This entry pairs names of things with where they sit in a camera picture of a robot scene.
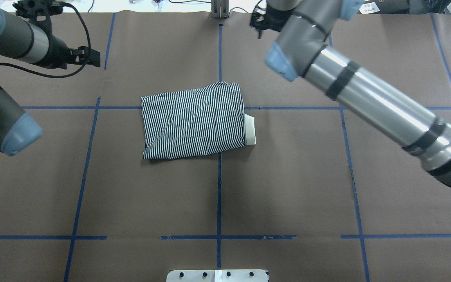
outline striped cloth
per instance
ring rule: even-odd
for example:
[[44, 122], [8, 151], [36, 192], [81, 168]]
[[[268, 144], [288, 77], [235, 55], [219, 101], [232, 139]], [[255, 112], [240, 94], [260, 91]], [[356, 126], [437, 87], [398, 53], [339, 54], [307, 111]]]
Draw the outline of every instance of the striped cloth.
[[245, 109], [236, 83], [145, 96], [141, 102], [144, 159], [211, 155], [246, 146]]

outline black cable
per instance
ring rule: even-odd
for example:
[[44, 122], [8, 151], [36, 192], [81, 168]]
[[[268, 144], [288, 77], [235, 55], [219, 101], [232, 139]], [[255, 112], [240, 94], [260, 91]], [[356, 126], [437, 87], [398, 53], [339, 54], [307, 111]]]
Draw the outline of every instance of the black cable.
[[172, 0], [168, 0], [170, 3], [175, 3], [175, 4], [181, 4], [181, 3], [189, 3], [189, 2], [200, 2], [200, 3], [211, 3], [210, 1], [201, 1], [201, 0], [188, 0], [188, 1], [181, 1], [181, 2], [175, 2]]
[[95, 0], [92, 0], [92, 6], [90, 7], [90, 9], [88, 9], [88, 13], [91, 11], [91, 9], [93, 9], [93, 4], [95, 3]]
[[24, 68], [24, 67], [21, 67], [21, 66], [17, 66], [17, 65], [14, 65], [14, 64], [9, 64], [9, 63], [0, 63], [0, 66], [12, 67], [12, 68], [16, 68], [16, 69], [19, 69], [19, 70], [23, 70], [23, 71], [28, 72], [28, 73], [32, 73], [32, 74], [35, 74], [35, 75], [48, 77], [48, 78], [66, 78], [66, 77], [71, 77], [71, 76], [77, 74], [78, 72], [80, 72], [86, 66], [86, 63], [90, 59], [91, 42], [90, 42], [90, 34], [88, 33], [88, 28], [86, 28], [85, 21], [83, 21], [83, 18], [79, 14], [78, 9], [76, 9], [76, 7], [74, 7], [73, 5], [71, 5], [70, 3], [67, 3], [67, 2], [58, 2], [58, 3], [60, 3], [60, 5], [62, 5], [63, 7], [70, 7], [70, 8], [72, 8], [76, 12], [76, 14], [78, 15], [78, 18], [81, 21], [81, 24], [83, 25], [83, 27], [85, 29], [86, 40], [88, 41], [88, 55], [86, 55], [86, 59], [83, 62], [83, 64], [81, 65], [81, 67], [79, 69], [77, 69], [75, 72], [70, 73], [70, 74], [66, 74], [66, 75], [49, 75], [49, 74], [45, 74], [45, 73], [41, 73], [41, 72], [36, 72], [36, 71], [30, 70], [30, 69], [27, 69], [27, 68]]
[[231, 11], [234, 9], [242, 9], [243, 11], [245, 11], [245, 13], [250, 14], [249, 12], [247, 12], [247, 10], [243, 9], [242, 7], [234, 7], [231, 9]]

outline cloth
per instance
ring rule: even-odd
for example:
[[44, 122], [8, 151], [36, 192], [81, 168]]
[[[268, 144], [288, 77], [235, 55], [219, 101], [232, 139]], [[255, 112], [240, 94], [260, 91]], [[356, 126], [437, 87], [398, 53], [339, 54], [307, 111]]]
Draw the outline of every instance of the cloth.
[[245, 108], [236, 83], [145, 96], [141, 103], [144, 159], [212, 155], [247, 144]]

